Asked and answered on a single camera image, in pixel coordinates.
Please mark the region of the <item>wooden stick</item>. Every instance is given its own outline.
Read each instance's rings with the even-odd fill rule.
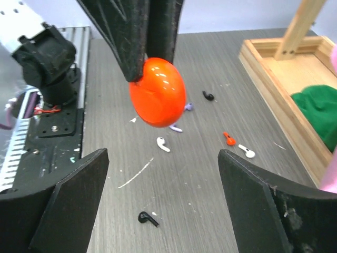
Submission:
[[[283,41],[275,53],[275,60],[290,60],[317,18],[326,0],[302,0]]]

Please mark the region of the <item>white scratch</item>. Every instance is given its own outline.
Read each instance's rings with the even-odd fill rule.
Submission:
[[[171,182],[170,183],[168,183],[168,185],[165,187],[165,189],[161,192],[161,193],[159,193],[158,195],[157,195],[157,198],[159,198],[161,195],[163,195],[165,192],[166,192],[166,190],[174,183],[174,182],[176,182],[177,181],[177,179],[179,178],[179,175],[181,175],[181,173],[183,173],[183,171],[185,171],[186,170],[186,168],[188,168],[186,165],[178,172],[178,175],[176,175],[172,180],[171,180]],[[155,201],[155,197],[152,197],[152,199],[153,200],[151,200],[150,201],[150,203],[148,203],[145,207],[143,207],[142,209],[145,209],[146,207],[148,207],[149,205],[151,205],[154,201]]]
[[[132,179],[130,179],[128,182],[126,182],[125,184],[123,184],[123,185],[121,185],[121,186],[119,186],[118,187],[118,189],[120,189],[121,187],[124,187],[124,186],[126,186],[128,183],[130,183],[132,180],[134,180],[136,177],[138,177],[139,175],[140,175],[140,173],[142,173],[146,168],[147,168],[147,166],[149,166],[150,165],[150,163],[153,161],[153,159],[154,159],[154,157],[153,158],[151,158],[150,160],[149,160],[149,162],[132,178]]]
[[[135,117],[135,118],[133,118],[133,119],[131,119],[129,122],[136,123],[137,118],[138,118],[138,116]]]
[[[192,207],[192,209],[193,209],[193,212],[196,212],[196,211],[195,211],[195,209],[194,209],[194,207],[192,206],[192,204],[191,204],[191,203],[189,203],[189,205]]]
[[[274,144],[275,144],[276,146],[280,147],[281,149],[284,149],[284,150],[286,150],[284,147],[282,147],[282,146],[280,146],[280,145],[276,144],[275,142],[274,142]]]

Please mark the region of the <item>gray table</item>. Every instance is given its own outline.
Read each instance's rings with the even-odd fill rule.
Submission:
[[[230,149],[245,156],[226,145],[224,131],[256,152],[252,163],[314,186],[238,59],[245,38],[281,37],[284,31],[179,35],[174,64],[195,105],[178,122],[183,133],[152,128],[139,118],[130,122],[136,112],[128,84],[107,44],[92,41],[84,153],[108,148],[110,168],[88,252],[237,252],[217,155]],[[171,153],[158,148],[159,136]],[[143,210],[155,213],[158,228],[137,221]]]

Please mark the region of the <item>green cloth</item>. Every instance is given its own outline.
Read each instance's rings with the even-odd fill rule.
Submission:
[[[309,86],[291,98],[333,152],[337,145],[337,90],[327,85]]]

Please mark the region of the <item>wire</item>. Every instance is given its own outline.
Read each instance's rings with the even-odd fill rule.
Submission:
[[[40,114],[44,114],[44,113],[55,113],[55,112],[61,112],[61,108],[57,108],[57,106],[54,106],[53,108],[51,108],[50,110],[44,110],[41,108],[34,108],[34,114],[35,115],[40,115]]]
[[[35,89],[35,88],[31,87],[31,88],[25,89],[24,91],[20,92],[20,94],[18,96],[14,97],[14,98],[12,98],[8,101],[8,104],[6,105],[6,123],[7,123],[7,125],[0,123],[0,129],[3,129],[3,130],[12,130],[13,129],[14,126],[11,123],[12,109],[13,109],[15,103],[17,102],[18,97],[20,95],[22,95],[23,93],[25,93],[29,90],[32,90],[32,89]],[[29,118],[29,111],[31,111],[33,109],[35,100],[36,100],[36,97],[33,97],[33,99],[30,100],[29,105],[31,105],[31,106],[28,106],[28,110],[25,113],[24,119]]]

